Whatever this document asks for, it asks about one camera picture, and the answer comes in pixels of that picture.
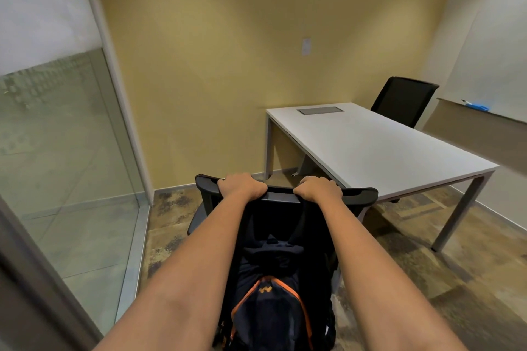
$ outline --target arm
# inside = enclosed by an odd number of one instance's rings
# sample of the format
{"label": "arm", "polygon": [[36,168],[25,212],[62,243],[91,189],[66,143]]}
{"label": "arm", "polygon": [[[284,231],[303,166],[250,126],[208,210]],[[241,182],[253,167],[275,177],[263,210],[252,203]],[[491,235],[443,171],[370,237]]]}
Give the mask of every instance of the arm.
{"label": "arm", "polygon": [[342,202],[333,181],[294,189],[316,202],[331,233],[346,292],[372,351],[466,351],[428,300]]}
{"label": "arm", "polygon": [[267,191],[249,174],[218,181],[224,199],[165,261],[96,351],[208,351],[241,216]]}

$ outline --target marker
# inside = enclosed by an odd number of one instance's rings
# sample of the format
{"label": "marker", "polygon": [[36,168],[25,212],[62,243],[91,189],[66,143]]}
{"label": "marker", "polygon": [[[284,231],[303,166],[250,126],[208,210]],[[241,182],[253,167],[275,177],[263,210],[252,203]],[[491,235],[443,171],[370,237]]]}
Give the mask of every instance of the marker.
{"label": "marker", "polygon": [[466,100],[463,100],[461,99],[461,101],[463,102],[463,104],[466,106],[466,107],[469,107],[469,108],[473,108],[474,110],[479,110],[479,111],[489,111],[490,108],[487,107],[487,106],[483,106],[481,104],[474,104],[474,103],[471,103],[469,101],[466,101]]}

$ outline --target floor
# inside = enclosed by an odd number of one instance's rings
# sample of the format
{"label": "floor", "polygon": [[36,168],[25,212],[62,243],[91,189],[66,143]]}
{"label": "floor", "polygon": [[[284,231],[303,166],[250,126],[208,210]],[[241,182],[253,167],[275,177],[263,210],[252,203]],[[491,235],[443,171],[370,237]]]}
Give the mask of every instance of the floor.
{"label": "floor", "polygon": [[0,195],[104,334],[139,211],[133,193],[87,53],[0,77]]}
{"label": "floor", "polygon": [[[294,186],[299,178],[273,175]],[[527,349],[527,234],[478,206],[441,254],[430,251],[459,193],[450,187],[370,208],[364,225],[445,317],[471,351]],[[196,188],[158,194],[151,210],[141,289],[181,244],[201,196]],[[334,350],[365,349],[344,284],[333,296]]]}

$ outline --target chair backrest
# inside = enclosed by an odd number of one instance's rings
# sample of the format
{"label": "chair backrest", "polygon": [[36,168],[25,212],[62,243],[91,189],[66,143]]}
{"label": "chair backrest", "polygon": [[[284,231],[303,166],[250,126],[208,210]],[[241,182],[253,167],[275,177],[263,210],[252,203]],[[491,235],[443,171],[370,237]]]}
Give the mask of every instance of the chair backrest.
{"label": "chair backrest", "polygon": [[372,111],[414,128],[438,85],[391,77],[373,103]]}

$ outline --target backpack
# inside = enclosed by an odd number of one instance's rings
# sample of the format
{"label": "backpack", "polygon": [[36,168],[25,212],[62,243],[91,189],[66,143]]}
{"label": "backpack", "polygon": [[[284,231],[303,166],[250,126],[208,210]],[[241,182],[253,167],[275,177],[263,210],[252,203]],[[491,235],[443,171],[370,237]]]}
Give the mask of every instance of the backpack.
{"label": "backpack", "polygon": [[[221,201],[215,181],[196,177],[203,204],[189,234]],[[347,191],[363,191],[369,192],[367,197],[354,199],[362,202],[359,212],[376,201],[376,190]],[[290,188],[269,187],[243,212],[215,340],[225,351],[331,350],[336,339],[332,277],[337,266],[318,205],[293,195]]]}

